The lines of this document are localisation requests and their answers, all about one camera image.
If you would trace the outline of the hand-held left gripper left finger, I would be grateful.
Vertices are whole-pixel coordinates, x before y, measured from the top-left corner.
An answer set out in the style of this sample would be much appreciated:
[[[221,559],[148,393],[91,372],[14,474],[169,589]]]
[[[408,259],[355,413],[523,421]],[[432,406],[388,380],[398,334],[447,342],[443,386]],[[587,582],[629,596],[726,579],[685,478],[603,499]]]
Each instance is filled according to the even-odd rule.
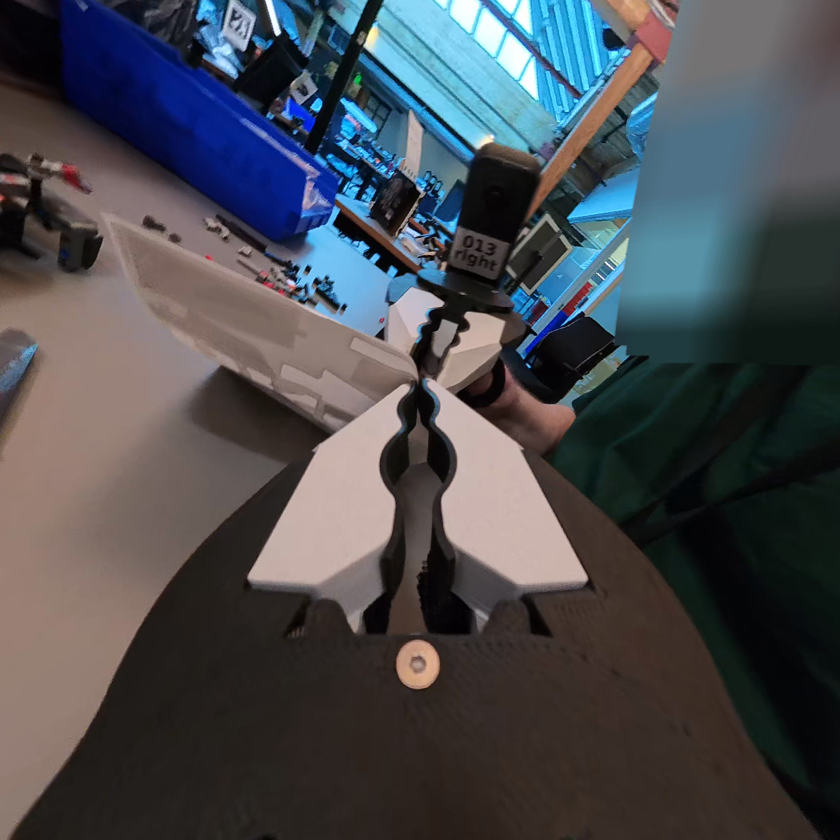
[[[359,632],[364,612],[403,575],[403,514],[417,385],[404,384],[313,451],[248,573],[257,590],[331,600]]]

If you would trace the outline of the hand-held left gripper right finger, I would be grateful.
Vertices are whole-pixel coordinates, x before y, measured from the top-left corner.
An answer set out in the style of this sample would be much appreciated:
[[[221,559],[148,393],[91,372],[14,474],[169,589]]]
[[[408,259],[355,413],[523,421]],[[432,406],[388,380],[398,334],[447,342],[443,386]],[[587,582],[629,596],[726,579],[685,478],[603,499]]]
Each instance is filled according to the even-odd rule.
[[[586,587],[588,574],[522,447],[434,381],[420,384],[440,480],[420,572],[430,632],[472,632],[501,602]]]

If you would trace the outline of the white instruction booklet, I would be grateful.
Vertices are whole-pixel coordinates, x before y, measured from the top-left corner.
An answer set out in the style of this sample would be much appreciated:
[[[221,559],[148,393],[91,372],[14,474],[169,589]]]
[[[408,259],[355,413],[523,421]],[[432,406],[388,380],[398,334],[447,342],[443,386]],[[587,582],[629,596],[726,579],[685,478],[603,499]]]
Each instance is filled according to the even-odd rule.
[[[106,213],[125,274],[180,342],[325,432],[339,431],[402,385],[410,356],[315,308]]]

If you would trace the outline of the cluster of small lego pieces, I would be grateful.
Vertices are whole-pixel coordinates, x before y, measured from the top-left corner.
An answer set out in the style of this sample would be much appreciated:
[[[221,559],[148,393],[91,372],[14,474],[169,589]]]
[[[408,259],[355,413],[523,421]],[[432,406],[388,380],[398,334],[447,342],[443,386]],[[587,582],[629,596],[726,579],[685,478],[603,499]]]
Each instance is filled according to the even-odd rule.
[[[216,214],[262,239],[266,252],[232,235]],[[265,318],[281,302],[339,316],[351,307],[347,292],[361,288],[353,278],[361,258],[336,236],[316,231],[276,242],[231,213],[216,214],[195,217],[191,227],[151,215],[123,226],[126,271],[150,308],[189,322]]]

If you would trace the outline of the long black lego beam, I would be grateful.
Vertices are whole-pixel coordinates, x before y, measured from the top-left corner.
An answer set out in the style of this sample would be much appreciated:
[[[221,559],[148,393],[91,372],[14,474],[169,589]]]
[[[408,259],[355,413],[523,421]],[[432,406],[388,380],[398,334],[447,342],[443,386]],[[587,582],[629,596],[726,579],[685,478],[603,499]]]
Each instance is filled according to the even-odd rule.
[[[250,233],[244,227],[226,218],[222,214],[216,214],[216,220],[221,226],[225,227],[232,235],[240,239],[243,243],[262,254],[266,252],[267,244],[256,235]]]

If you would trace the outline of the grey lego panel orange stripe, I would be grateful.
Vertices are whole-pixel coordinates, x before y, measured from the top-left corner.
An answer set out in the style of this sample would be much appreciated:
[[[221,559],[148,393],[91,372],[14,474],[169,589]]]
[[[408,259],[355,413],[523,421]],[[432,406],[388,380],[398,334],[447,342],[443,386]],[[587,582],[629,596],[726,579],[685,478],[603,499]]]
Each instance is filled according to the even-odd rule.
[[[14,404],[38,349],[38,342],[24,330],[1,331],[1,423]]]

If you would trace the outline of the person's right hand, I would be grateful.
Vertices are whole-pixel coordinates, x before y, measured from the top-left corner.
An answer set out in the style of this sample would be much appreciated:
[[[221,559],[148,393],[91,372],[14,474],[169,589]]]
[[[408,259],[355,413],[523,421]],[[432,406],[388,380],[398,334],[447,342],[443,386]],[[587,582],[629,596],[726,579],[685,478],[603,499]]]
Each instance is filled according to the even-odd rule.
[[[501,394],[480,413],[520,446],[538,455],[553,452],[575,420],[571,407],[540,402],[509,372]]]

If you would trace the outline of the grey monitor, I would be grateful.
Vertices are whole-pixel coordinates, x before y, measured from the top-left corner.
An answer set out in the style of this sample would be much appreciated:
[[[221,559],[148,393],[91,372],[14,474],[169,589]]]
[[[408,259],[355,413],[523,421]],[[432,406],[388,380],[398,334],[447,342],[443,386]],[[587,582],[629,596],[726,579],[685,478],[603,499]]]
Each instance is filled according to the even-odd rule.
[[[568,256],[573,244],[554,218],[546,213],[514,246],[506,265],[505,291],[536,291]]]

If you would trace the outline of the wooden desk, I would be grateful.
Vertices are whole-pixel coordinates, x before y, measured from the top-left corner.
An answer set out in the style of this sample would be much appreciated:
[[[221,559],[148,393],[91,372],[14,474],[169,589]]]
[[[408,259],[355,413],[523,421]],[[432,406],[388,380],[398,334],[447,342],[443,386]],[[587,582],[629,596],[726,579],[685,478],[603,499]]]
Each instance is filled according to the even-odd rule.
[[[445,268],[443,252],[440,249],[414,253],[405,247],[398,236],[374,220],[371,206],[363,201],[338,194],[334,205],[337,214],[332,225],[338,233],[354,243],[363,243],[373,254],[384,260],[384,266],[394,267],[416,275],[423,269]]]

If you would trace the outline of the black box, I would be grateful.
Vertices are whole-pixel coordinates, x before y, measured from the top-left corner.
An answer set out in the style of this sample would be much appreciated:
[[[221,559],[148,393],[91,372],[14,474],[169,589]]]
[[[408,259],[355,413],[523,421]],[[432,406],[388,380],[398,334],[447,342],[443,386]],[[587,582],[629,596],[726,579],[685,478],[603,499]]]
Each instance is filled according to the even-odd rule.
[[[423,196],[424,192],[414,179],[396,171],[371,205],[371,219],[395,238],[402,232]]]

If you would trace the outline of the white panel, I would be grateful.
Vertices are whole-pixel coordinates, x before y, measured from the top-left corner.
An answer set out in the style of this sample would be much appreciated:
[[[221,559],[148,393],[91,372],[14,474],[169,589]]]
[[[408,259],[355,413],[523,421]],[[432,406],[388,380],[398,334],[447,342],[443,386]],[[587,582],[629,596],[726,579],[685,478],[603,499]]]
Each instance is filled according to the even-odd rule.
[[[424,127],[417,119],[414,110],[409,110],[406,118],[405,153],[400,163],[400,172],[412,182],[417,181],[423,150]]]

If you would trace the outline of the slanted wooden beam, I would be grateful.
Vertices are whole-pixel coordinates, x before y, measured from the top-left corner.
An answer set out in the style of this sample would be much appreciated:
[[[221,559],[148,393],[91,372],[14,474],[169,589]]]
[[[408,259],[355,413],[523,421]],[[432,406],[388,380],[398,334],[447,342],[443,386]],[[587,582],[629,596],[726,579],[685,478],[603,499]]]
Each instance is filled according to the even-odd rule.
[[[543,167],[529,215],[538,211],[643,74],[665,63],[679,14],[679,2],[671,1],[604,1],[595,2],[595,8],[608,24],[618,25],[619,34],[629,36],[629,52]]]

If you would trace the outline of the black pole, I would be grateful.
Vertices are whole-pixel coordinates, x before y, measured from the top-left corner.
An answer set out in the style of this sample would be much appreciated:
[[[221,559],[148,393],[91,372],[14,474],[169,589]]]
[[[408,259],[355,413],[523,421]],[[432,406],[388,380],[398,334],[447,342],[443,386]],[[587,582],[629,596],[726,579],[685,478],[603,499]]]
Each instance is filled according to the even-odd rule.
[[[383,4],[383,1],[367,1],[364,4],[358,23],[355,26],[349,44],[343,52],[331,86],[325,98],[322,100],[321,109],[304,145],[305,150],[312,155],[316,155],[319,152],[324,137],[328,132],[333,114],[340,103],[344,89],[347,87],[352,76],[357,59],[366,44],[371,28]]]

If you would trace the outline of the blue plastic bin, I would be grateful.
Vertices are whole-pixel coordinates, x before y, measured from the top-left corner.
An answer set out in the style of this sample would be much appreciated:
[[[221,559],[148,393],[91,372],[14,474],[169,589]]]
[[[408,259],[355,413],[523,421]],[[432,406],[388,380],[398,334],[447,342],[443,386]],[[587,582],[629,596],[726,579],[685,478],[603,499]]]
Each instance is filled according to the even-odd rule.
[[[99,2],[59,3],[68,101],[272,241],[327,224],[338,179],[175,47]]]

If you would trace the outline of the black and white marker tag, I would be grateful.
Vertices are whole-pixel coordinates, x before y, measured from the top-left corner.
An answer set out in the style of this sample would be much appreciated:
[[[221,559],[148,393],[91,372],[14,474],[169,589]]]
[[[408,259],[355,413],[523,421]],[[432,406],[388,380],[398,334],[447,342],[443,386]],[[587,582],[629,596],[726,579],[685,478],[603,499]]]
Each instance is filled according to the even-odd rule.
[[[258,20],[257,12],[240,1],[227,1],[222,36],[236,50],[246,51]]]

